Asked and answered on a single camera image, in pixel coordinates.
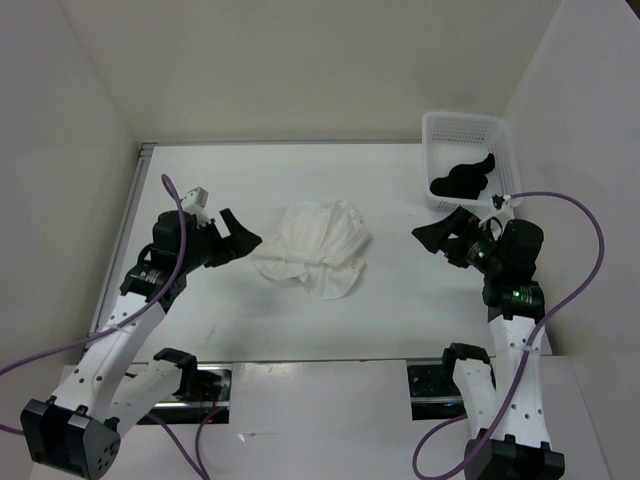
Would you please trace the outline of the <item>white skirt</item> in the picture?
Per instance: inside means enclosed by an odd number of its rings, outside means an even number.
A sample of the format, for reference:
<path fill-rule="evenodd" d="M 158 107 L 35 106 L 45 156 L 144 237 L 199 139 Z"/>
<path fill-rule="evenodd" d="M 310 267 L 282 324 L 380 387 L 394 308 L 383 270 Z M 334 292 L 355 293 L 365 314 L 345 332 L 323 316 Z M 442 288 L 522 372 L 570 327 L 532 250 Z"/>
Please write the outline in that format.
<path fill-rule="evenodd" d="M 275 282 L 298 281 L 317 300 L 346 296 L 366 266 L 361 250 L 371 233 L 344 200 L 288 206 L 251 254 L 258 272 Z"/>

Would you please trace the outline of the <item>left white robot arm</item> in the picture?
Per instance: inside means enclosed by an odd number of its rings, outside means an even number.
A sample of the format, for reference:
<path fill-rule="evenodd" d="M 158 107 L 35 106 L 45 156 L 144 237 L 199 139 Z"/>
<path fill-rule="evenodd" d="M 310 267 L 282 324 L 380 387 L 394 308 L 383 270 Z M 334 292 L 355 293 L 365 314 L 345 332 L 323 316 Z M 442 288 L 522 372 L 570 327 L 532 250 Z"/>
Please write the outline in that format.
<path fill-rule="evenodd" d="M 250 254 L 261 238 L 224 209 L 222 236 L 201 209 L 159 215 L 152 241 L 127 272 L 101 339 L 93 342 L 48 399 L 32 399 L 20 422 L 31 459 L 82 479 L 102 478 L 125 434 L 167 396 L 184 400 L 199 387 L 194 355 L 165 347 L 132 379 L 129 367 L 164 320 L 194 270 Z"/>

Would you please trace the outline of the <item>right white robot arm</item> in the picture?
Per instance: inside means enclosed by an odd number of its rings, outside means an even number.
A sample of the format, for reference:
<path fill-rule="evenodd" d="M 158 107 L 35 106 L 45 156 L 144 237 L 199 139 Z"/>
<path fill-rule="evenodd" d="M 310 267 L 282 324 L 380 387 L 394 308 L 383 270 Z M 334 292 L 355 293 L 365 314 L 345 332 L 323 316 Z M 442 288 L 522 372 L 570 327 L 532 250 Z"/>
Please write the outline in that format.
<path fill-rule="evenodd" d="M 512 219 L 493 234 L 487 222 L 459 207 L 413 236 L 431 253 L 484 277 L 483 302 L 494 350 L 453 343 L 438 380 L 462 396 L 471 437 L 463 457 L 467 479 L 559 479 L 565 457 L 551 445 L 540 383 L 543 290 L 533 276 L 544 233 Z"/>

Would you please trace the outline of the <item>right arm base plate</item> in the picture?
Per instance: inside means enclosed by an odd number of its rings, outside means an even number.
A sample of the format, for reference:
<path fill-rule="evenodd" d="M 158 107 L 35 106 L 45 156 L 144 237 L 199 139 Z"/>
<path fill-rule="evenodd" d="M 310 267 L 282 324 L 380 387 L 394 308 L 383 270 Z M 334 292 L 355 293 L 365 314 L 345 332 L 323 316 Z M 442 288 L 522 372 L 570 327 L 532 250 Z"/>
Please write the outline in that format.
<path fill-rule="evenodd" d="M 462 396 L 437 359 L 408 361 L 412 419 L 446 420 L 465 413 Z"/>

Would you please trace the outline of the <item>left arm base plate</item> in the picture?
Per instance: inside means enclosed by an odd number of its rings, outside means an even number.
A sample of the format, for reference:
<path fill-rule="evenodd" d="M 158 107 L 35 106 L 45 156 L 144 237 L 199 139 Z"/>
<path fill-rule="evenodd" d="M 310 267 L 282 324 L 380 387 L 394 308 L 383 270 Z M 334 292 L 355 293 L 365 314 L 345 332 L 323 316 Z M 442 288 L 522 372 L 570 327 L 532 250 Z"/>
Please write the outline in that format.
<path fill-rule="evenodd" d="M 198 425 L 209 414 L 208 424 L 229 422 L 229 403 L 232 387 L 232 364 L 200 363 L 196 386 L 185 396 L 170 395 L 158 402 L 138 421 L 151 425 L 150 415 L 168 425 Z"/>

